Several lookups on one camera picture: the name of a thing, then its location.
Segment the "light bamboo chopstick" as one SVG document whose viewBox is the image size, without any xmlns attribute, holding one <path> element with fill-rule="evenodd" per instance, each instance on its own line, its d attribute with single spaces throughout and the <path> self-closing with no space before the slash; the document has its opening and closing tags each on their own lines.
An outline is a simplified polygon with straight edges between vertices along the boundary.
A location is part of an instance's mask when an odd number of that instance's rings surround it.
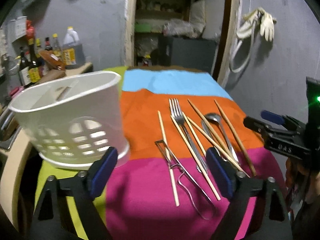
<svg viewBox="0 0 320 240">
<path fill-rule="evenodd" d="M 215 198 L 217 199 L 217 201 L 220 201 L 220 200 L 221 200 L 220 195 L 218 194 L 218 192 L 217 192 L 216 188 L 214 187 L 212 181 L 211 181 L 210 178 L 208 177 L 208 174 L 205 172 L 204 168 L 202 167 L 202 165 L 201 165 L 199 159 L 197 158 L 194 150 L 191 148 L 191 145 L 189 144 L 187 138 L 184 136 L 181 128 L 179 127 L 179 125 L 178 125 L 178 123 L 176 122 L 176 120 L 174 119 L 174 117 L 173 117 L 172 115 L 171 115 L 170 117 L 171 117 L 172 122 L 174 123 L 175 127 L 177 128 L 180 136 L 182 137 L 183 141 L 185 142 L 187 148 L 189 149 L 189 151 L 190 151 L 193 159 L 195 160 L 196 164 L 199 166 L 199 168 L 200 168 L 200 170 L 201 170 L 201 172 L 202 172 L 202 175 L 203 175 L 205 181 L 207 182 L 207 184 L 209 185 L 211 191 L 213 192 Z"/>
<path fill-rule="evenodd" d="M 157 111 L 157 114 L 158 114 L 159 125 L 160 125 L 160 128 L 161 128 L 162 139 L 163 139 L 163 141 L 165 143 L 167 143 L 167 137 L 166 137 L 166 134 L 165 134 L 162 115 L 161 115 L 160 111 Z M 165 155 L 166 155 L 168 161 L 171 162 L 171 157 L 170 157 L 168 149 L 165 147 L 164 150 L 165 150 Z M 179 197 L 178 197 L 178 192 L 177 192 L 174 172 L 173 172 L 173 169 L 170 167 L 170 165 L 168 165 L 168 169 L 169 169 L 169 175 L 170 175 L 170 181 L 171 181 L 171 186 L 172 186 L 172 192 L 173 192 L 173 196 L 174 196 L 175 205 L 176 205 L 176 207 L 179 207 L 180 201 L 179 201 Z"/>
<path fill-rule="evenodd" d="M 188 118 L 184 114 L 184 112 L 182 112 L 182 115 L 183 115 L 185 121 L 187 122 L 187 125 L 189 126 L 189 129 L 191 130 L 191 133 L 193 134 L 193 136 L 194 136 L 194 138 L 195 138 L 200 150 L 202 151 L 203 155 L 206 156 L 205 149 L 204 149 L 202 143 L 200 142 L 199 137 L 197 136 L 196 132 L 194 131 L 193 126 L 191 125 L 190 121 L 188 120 Z"/>
</svg>

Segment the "silver fork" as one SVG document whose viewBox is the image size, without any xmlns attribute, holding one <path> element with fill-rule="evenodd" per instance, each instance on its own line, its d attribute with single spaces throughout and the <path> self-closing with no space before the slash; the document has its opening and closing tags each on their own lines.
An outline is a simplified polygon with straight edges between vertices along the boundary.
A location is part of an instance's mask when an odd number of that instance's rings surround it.
<svg viewBox="0 0 320 240">
<path fill-rule="evenodd" d="M 177 122 L 178 126 L 182 129 L 183 134 L 185 135 L 187 141 L 189 142 L 191 148 L 193 149 L 196 157 L 199 159 L 199 162 L 200 162 L 201 166 L 204 168 L 206 173 L 208 173 L 207 166 L 206 166 L 204 160 L 202 159 L 199 151 L 197 150 L 196 145 L 193 142 L 193 140 L 192 140 L 192 138 L 191 138 L 186 126 L 185 126 L 185 119 L 183 117 L 182 110 L 181 110 L 181 107 L 180 107 L 178 99 L 177 98 L 169 99 L 169 107 L 170 107 L 171 115 L 174 117 L 174 119 Z"/>
</svg>

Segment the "colourful striped towel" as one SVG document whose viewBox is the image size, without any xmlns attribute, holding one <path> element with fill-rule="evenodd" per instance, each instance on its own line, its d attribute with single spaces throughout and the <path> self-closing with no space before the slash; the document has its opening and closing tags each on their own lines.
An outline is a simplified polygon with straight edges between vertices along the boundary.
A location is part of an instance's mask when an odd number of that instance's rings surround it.
<svg viewBox="0 0 320 240">
<path fill-rule="evenodd" d="M 257 175 L 271 176 L 285 189 L 273 154 L 264 149 L 257 134 L 243 126 L 244 112 L 209 74 L 126 67 L 113 71 L 123 78 L 121 116 L 131 157 L 112 172 L 102 196 L 94 203 L 114 239 L 210 239 L 227 210 L 227 199 L 209 205 L 187 179 L 183 180 L 185 189 L 178 188 L 180 205 L 176 207 L 168 167 L 155 145 L 162 137 L 157 111 L 171 150 L 208 194 L 211 190 L 170 118 L 169 98 L 177 98 L 185 115 L 195 122 L 200 119 L 188 99 L 204 114 L 221 106 Z"/>
</svg>

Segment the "white plastic utensil caddy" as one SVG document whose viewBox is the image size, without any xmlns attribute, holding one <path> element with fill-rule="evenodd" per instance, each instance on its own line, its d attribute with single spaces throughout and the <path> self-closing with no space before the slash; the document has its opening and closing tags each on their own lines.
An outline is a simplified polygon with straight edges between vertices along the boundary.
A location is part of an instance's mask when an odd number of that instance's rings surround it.
<svg viewBox="0 0 320 240">
<path fill-rule="evenodd" d="M 9 109 L 40 157 L 67 170 L 87 170 L 110 147 L 117 166 L 130 157 L 119 100 L 121 76 L 112 71 L 73 75 L 30 87 Z"/>
</svg>

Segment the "black cabinet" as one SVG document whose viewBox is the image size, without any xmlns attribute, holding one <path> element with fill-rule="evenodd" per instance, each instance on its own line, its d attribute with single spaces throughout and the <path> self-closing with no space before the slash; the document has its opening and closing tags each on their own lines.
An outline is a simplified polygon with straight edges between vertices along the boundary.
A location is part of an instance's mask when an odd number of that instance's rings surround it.
<svg viewBox="0 0 320 240">
<path fill-rule="evenodd" d="M 211 73 L 216 48 L 215 40 L 161 35 L 158 38 L 158 64 L 193 68 Z"/>
</svg>

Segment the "white rubber gloves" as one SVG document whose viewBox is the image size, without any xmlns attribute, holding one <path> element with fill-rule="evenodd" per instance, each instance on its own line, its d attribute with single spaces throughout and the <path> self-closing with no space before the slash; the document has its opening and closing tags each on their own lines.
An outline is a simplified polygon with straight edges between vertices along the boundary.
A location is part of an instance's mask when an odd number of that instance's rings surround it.
<svg viewBox="0 0 320 240">
<path fill-rule="evenodd" d="M 238 39 L 245 39 L 252 36 L 256 26 L 260 27 L 260 36 L 264 37 L 266 41 L 273 41 L 275 35 L 274 24 L 277 19 L 274 18 L 262 7 L 244 14 L 242 16 L 244 20 L 240 28 L 236 31 Z"/>
</svg>

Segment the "clear plastic bag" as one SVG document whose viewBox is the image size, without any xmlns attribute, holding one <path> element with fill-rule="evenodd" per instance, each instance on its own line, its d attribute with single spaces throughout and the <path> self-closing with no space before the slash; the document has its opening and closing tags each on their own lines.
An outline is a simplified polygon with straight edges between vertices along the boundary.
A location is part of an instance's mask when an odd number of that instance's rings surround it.
<svg viewBox="0 0 320 240">
<path fill-rule="evenodd" d="M 180 19 L 171 19 L 163 25 L 164 36 L 185 36 L 188 38 L 198 38 L 201 32 L 194 25 Z"/>
</svg>

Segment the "dark soy sauce bottle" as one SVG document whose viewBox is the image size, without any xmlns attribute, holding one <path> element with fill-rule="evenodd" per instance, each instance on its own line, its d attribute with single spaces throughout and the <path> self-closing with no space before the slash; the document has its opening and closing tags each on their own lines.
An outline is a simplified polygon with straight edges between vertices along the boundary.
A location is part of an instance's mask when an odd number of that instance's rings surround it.
<svg viewBox="0 0 320 240">
<path fill-rule="evenodd" d="M 41 76 L 39 72 L 38 60 L 34 50 L 33 38 L 28 40 L 28 46 L 29 46 L 29 54 L 30 54 L 30 63 L 29 63 L 28 73 L 29 73 L 31 83 L 35 84 L 38 81 L 40 81 Z"/>
</svg>

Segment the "red plastic bag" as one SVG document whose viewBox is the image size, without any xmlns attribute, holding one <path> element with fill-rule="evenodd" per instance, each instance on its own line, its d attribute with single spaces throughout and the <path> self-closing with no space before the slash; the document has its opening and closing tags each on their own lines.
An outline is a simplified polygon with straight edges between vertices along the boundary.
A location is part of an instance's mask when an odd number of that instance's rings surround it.
<svg viewBox="0 0 320 240">
<path fill-rule="evenodd" d="M 35 29 L 32 25 L 31 20 L 26 20 L 26 38 L 27 40 L 33 39 L 35 37 Z"/>
</svg>

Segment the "white wall box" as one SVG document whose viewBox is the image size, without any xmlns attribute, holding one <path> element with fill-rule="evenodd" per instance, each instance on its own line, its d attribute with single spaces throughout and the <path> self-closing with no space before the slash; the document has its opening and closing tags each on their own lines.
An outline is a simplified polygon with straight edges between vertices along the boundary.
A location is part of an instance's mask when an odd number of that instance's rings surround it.
<svg viewBox="0 0 320 240">
<path fill-rule="evenodd" d="M 8 24 L 8 37 L 11 42 L 18 40 L 26 35 L 27 17 L 21 16 L 11 20 Z"/>
</svg>

